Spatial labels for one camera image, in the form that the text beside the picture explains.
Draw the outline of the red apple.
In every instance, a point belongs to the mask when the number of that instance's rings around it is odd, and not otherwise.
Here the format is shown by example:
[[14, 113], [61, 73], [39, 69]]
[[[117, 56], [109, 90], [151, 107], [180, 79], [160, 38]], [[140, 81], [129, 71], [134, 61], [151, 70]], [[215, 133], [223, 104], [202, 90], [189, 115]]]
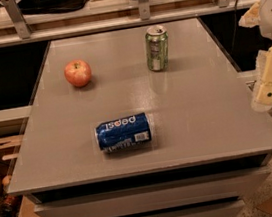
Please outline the red apple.
[[90, 65], [79, 59], [69, 62], [65, 66], [64, 74], [66, 81], [74, 87], [84, 87], [90, 82], [92, 76]]

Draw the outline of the grey drawer cabinet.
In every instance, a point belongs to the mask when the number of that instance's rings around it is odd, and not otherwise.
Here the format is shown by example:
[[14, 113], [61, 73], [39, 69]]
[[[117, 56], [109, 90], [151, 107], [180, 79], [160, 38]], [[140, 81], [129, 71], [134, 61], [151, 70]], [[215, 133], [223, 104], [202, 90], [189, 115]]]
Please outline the grey drawer cabinet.
[[272, 118], [196, 19], [169, 65], [141, 27], [49, 45], [9, 192], [40, 217], [232, 217], [268, 176]]

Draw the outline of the blue pepsi can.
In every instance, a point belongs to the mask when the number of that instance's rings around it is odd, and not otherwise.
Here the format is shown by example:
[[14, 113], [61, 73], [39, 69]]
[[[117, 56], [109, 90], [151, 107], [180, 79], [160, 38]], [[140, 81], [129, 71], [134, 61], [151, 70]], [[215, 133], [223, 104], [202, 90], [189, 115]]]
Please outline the blue pepsi can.
[[146, 114], [139, 113], [101, 123], [95, 137], [99, 149], [110, 153], [150, 142], [152, 132]]

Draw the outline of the green soda can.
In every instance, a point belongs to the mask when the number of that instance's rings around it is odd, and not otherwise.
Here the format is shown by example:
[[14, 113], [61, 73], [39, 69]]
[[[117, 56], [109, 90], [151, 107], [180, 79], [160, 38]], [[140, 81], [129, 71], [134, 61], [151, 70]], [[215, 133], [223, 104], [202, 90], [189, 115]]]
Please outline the green soda can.
[[151, 71], [162, 71], [168, 65], [168, 32], [164, 25], [155, 25], [146, 30], [147, 66]]

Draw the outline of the metal shelf rail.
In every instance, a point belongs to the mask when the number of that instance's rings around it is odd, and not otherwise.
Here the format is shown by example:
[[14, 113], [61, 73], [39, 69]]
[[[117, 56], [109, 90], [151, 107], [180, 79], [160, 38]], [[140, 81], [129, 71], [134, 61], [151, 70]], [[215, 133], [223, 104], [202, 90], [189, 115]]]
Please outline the metal shelf rail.
[[24, 15], [0, 7], [0, 47], [145, 26], [173, 19], [251, 7], [258, 0], [100, 0], [65, 14]]

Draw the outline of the black bag on shelf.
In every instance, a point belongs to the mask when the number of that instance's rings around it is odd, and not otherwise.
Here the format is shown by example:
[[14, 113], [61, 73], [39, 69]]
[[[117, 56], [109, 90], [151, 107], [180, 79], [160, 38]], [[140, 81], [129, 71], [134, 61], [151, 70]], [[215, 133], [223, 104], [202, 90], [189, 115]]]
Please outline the black bag on shelf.
[[17, 0], [17, 6], [24, 15], [58, 14], [78, 11], [88, 0]]

